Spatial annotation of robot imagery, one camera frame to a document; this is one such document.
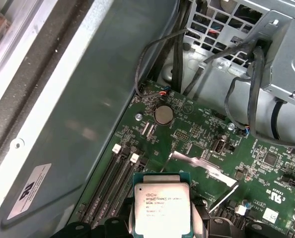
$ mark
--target wire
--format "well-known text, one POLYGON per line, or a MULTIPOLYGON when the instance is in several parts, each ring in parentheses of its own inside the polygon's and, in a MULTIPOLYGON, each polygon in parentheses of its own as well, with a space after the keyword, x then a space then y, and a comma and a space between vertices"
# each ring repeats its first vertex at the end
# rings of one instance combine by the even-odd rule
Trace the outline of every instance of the wire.
POLYGON ((256 116, 259 98, 259 90, 262 82, 263 70, 265 65, 265 56, 260 47, 256 47, 253 51, 254 54, 254 67, 251 78, 249 102, 248 102, 248 121, 250 126, 250 133, 258 140, 280 146, 287 146, 295 149, 295 143, 277 140, 263 134, 256 130, 256 116))
POLYGON ((156 93, 151 93, 151 94, 143 94, 140 92, 140 89, 139 89, 139 77, 140 77, 140 70, 141 70, 141 65, 142 65, 142 61, 144 59, 144 56, 146 55, 147 51, 149 50, 150 47, 152 47, 153 45, 155 44, 158 44, 160 42, 163 42, 163 41, 167 41, 168 39, 171 39, 175 36, 178 36, 180 34, 184 34, 186 33, 188 30, 187 29, 183 29, 183 30, 179 30, 177 32, 174 32, 168 36, 164 36, 163 38, 161 39, 158 39, 156 41, 153 41, 149 44, 147 44, 143 51, 141 52, 140 54, 140 57, 139 57, 139 60, 138 60, 138 64, 137 64, 137 68, 136 68, 136 74, 135 74, 135 77, 134 77, 134 83, 135 83, 135 90, 136 90, 136 93, 138 94, 139 97, 141 98, 150 98, 150 97, 155 97, 155 96, 158 96, 159 95, 159 92, 156 92, 156 93))
MULTIPOLYGON (((239 51, 249 51, 252 48, 252 42, 249 43, 243 43, 243 44, 239 44, 233 48, 229 48, 227 50, 221 51, 215 55, 210 56, 209 58, 207 58, 206 60, 204 60, 205 64, 209 64, 210 62, 212 62, 215 59, 221 58, 221 57, 225 57, 225 56, 229 56, 229 55, 234 55, 236 53, 238 53, 239 51)), ((199 67, 198 70, 196 71, 192 81, 190 82, 190 84, 186 87, 186 89, 183 92, 184 96, 187 96, 192 89, 194 88, 195 84, 197 83, 198 79, 200 78, 200 76, 202 75, 204 69, 202 67, 199 67)))
POLYGON ((212 30, 212 29, 211 29, 211 30, 209 30, 208 32, 209 32, 209 33, 215 33, 215 34, 218 34, 218 31, 220 31, 220 30, 212 30))
MULTIPOLYGON (((184 29, 189 17, 189 1, 181 1, 181 9, 178 16, 178 30, 184 29)), ((172 71, 172 89, 181 93, 183 78, 183 35, 178 35, 174 42, 174 57, 172 71)))
POLYGON ((279 132, 278 132, 278 116, 281 107, 283 104, 287 103, 286 101, 283 101, 282 99, 276 99, 275 107, 273 108, 272 115, 271 115, 271 131, 273 134, 273 137, 277 140, 280 140, 279 132))
POLYGON ((227 92, 227 95, 225 97, 225 101, 224 101, 224 107, 225 107, 225 111, 226 111, 226 114, 227 114, 227 117, 231 120, 231 122, 233 124, 235 124, 235 126, 237 126, 239 129, 241 130, 246 130, 248 128, 248 125, 244 125, 244 124, 241 124, 239 122, 237 122, 233 116, 231 115, 230 113, 230 109, 229 109, 229 98, 231 96, 231 94, 233 93, 234 89, 235 89, 235 86, 236 86, 236 81, 240 81, 240 82, 250 82, 250 79, 242 79, 240 77, 236 77, 232 80, 231 84, 230 84, 230 87, 229 87, 229 90, 227 92))

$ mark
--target green circuit board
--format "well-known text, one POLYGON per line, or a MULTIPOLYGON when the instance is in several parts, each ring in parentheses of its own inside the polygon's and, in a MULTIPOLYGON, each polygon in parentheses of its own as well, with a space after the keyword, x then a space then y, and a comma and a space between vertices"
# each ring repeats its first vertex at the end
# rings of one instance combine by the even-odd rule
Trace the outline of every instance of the green circuit board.
MULTIPOLYGON (((142 89, 147 94, 161 91, 163 86, 147 81, 142 89)), ((115 204, 120 204, 121 199, 131 194, 130 173, 160 172, 169 155, 178 151, 188 157, 206 159, 219 166, 225 175, 239 180, 239 188, 230 199, 240 204, 246 199, 252 204, 255 220, 287 234, 294 223, 295 187, 282 183, 281 177, 288 170, 295 175, 295 156, 288 153, 288 148, 260 142, 237 129, 230 131, 228 123, 228 119, 222 115, 175 92, 147 99, 134 96, 70 222, 80 220, 83 209, 98 190, 100 178, 113 158, 115 145, 127 145, 129 148, 135 147, 145 163, 142 167, 133 168, 124 164, 125 167, 128 166, 122 175, 124 181, 120 181, 124 189, 121 191, 122 196, 114 195, 115 199, 120 199, 115 204), (167 105, 173 110, 174 118, 168 125, 160 125, 155 121, 155 109, 160 105, 167 105), (142 114, 142 120, 136 120, 136 114, 142 114), (227 140, 218 153, 213 145, 221 135, 226 136, 227 140)), ((190 172, 191 189, 204 197, 209 206, 228 190, 225 183, 209 176, 205 169, 193 168, 182 161, 170 160, 164 170, 190 172)))

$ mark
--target gray metal panel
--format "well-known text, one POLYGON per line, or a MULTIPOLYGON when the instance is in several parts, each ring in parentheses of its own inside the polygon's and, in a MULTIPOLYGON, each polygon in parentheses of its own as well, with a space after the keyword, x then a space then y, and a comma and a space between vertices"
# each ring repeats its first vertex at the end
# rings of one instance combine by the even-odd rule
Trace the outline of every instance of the gray metal panel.
MULTIPOLYGON (((196 51, 184 52, 184 90, 189 82, 192 80, 198 65, 206 56, 206 51, 200 53, 196 51)), ((166 85, 163 78, 169 79, 171 77, 170 69, 172 67, 173 59, 172 52, 168 56, 162 74, 158 82, 166 85)), ((231 84, 231 81, 236 76, 242 74, 241 67, 232 64, 226 59, 218 59, 208 67, 208 70, 203 74, 203 77, 195 85, 190 97, 197 100, 200 104, 205 105, 225 114, 224 99, 231 84)), ((249 98, 249 83, 237 82, 235 91, 229 99, 230 111, 234 118, 240 122, 248 123, 247 120, 247 105, 249 98)), ((275 106, 274 96, 270 93, 260 90, 258 111, 257 111, 257 129, 259 132, 272 137, 271 132, 271 114, 275 106)), ((295 105, 287 103, 282 106, 278 118, 278 131, 281 139, 295 142, 295 105)))
MULTIPOLYGON (((210 5, 217 5, 217 2, 225 0, 208 0, 210 5)), ((267 13, 270 10, 281 12, 287 16, 295 17, 295 0, 229 0, 238 2, 251 9, 261 13, 267 13)))
POLYGON ((12 0, 5 17, 11 26, 0 41, 0 99, 57 0, 12 0))
POLYGON ((18 134, 90 6, 88 0, 58 0, 0 100, 0 151, 18 134))
POLYGON ((262 87, 295 104, 295 19, 279 29, 268 51, 262 87))
MULTIPOLYGON (((223 44, 227 47, 234 47, 236 44, 232 41, 234 37, 237 37, 240 42, 248 42, 252 39, 263 38, 266 40, 270 40, 272 36, 276 33, 277 30, 281 29, 283 26, 288 24, 292 18, 284 13, 277 12, 274 10, 269 10, 264 8, 261 5, 252 6, 246 1, 237 1, 234 2, 234 8, 230 13, 225 12, 219 5, 219 1, 209 1, 208 10, 206 14, 197 12, 197 4, 196 1, 193 1, 193 6, 191 10, 191 14, 188 20, 188 28, 191 32, 200 36, 200 39, 195 39, 188 34, 185 35, 184 41, 194 45, 196 51, 201 52, 204 49, 204 44, 209 47, 207 49, 210 52, 216 53, 218 51, 223 50, 219 47, 219 44, 223 44), (244 19, 240 19, 235 16, 236 10, 241 4, 249 5, 253 9, 256 9, 260 13, 262 13, 260 20, 256 24, 252 24, 247 22, 244 19), (217 20, 219 14, 223 14, 227 17, 225 22, 217 20), (201 19, 207 19, 209 22, 206 24, 202 24, 197 20, 197 17, 201 17, 201 19), (242 24, 239 28, 235 28, 229 25, 232 20, 237 20, 242 24), (216 37, 210 34, 210 30, 213 30, 217 25, 220 26, 221 30, 216 34, 216 37), (245 27, 251 27, 249 31, 245 31, 245 27)), ((239 65, 245 66, 245 60, 238 57, 238 55, 234 56, 230 61, 235 61, 239 65)))
POLYGON ((66 223, 132 94, 142 48, 169 30, 176 7, 173 0, 113 2, 0 208, 0 238, 48 237, 66 223), (46 163, 29 210, 7 221, 33 168, 46 163))

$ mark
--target ram slot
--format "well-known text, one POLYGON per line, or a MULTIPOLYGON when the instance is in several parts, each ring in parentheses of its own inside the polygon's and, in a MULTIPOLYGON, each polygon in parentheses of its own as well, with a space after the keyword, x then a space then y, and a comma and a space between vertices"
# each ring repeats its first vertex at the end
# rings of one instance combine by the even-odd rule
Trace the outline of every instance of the ram slot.
MULTIPOLYGON (((140 161, 139 161, 139 165, 135 166, 133 172, 134 173, 142 172, 144 170, 144 168, 146 167, 147 163, 148 163, 148 159, 141 158, 140 161)), ((126 180, 128 182, 125 183, 124 191, 126 191, 126 192, 123 193, 120 197, 117 198, 117 200, 115 201, 115 204, 113 204, 113 206, 111 207, 111 211, 109 211, 109 213, 108 213, 109 216, 111 216, 111 217, 117 216, 119 214, 119 212, 120 212, 121 206, 123 204, 123 200, 132 195, 133 184, 132 184, 132 179, 131 178, 132 178, 132 173, 129 174, 129 179, 126 180)))
POLYGON ((107 211, 111 203, 113 202, 115 191, 118 190, 118 187, 122 186, 122 184, 119 184, 119 182, 123 183, 125 177, 130 171, 133 171, 133 166, 129 161, 126 161, 123 165, 120 166, 120 170, 115 173, 113 182, 108 190, 105 192, 105 195, 101 200, 102 202, 100 203, 100 206, 98 206, 98 212, 90 223, 92 228, 95 228, 100 220, 106 216, 107 211))
POLYGON ((111 200, 112 204, 110 205, 108 212, 106 214, 116 216, 119 213, 119 210, 116 209, 116 207, 118 207, 118 205, 122 204, 122 201, 127 197, 127 195, 128 195, 127 192, 126 193, 123 192, 123 191, 127 191, 126 187, 130 186, 130 188, 132 188, 132 186, 129 185, 129 183, 131 182, 133 172, 134 172, 134 165, 131 166, 131 169, 129 169, 125 173, 124 178, 121 179, 121 184, 118 187, 118 190, 115 193, 113 199, 111 200))
POLYGON ((99 182, 98 187, 96 188, 95 193, 91 197, 91 200, 87 205, 87 208, 85 209, 84 213, 82 214, 80 221, 89 223, 92 220, 95 210, 98 207, 98 203, 100 202, 100 199, 102 196, 102 191, 103 191, 107 181, 109 181, 109 177, 111 176, 115 167, 119 165, 119 163, 117 163, 117 161, 118 161, 118 156, 114 154, 109 162, 108 168, 104 172, 104 174, 99 182))

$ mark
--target screw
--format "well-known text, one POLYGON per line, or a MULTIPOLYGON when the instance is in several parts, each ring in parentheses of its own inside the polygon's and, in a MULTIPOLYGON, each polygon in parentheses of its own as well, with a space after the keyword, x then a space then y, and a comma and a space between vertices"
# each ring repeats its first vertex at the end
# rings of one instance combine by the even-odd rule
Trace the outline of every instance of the screw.
POLYGON ((224 67, 225 66, 225 64, 223 63, 223 62, 219 62, 218 63, 218 68, 222 68, 222 67, 224 67))
POLYGON ((233 131, 233 130, 235 130, 235 129, 236 129, 236 126, 235 126, 235 124, 234 124, 234 123, 229 123, 229 124, 228 124, 228 126, 227 126, 227 128, 228 128, 228 130, 231 130, 231 131, 233 131))
POLYGON ((253 224, 251 227, 255 230, 262 230, 262 226, 258 224, 253 224))
POLYGON ((143 119, 143 115, 141 113, 136 114, 136 120, 141 121, 143 119))
POLYGON ((223 220, 219 219, 219 218, 216 218, 216 219, 214 219, 214 222, 216 222, 217 224, 222 224, 223 220))

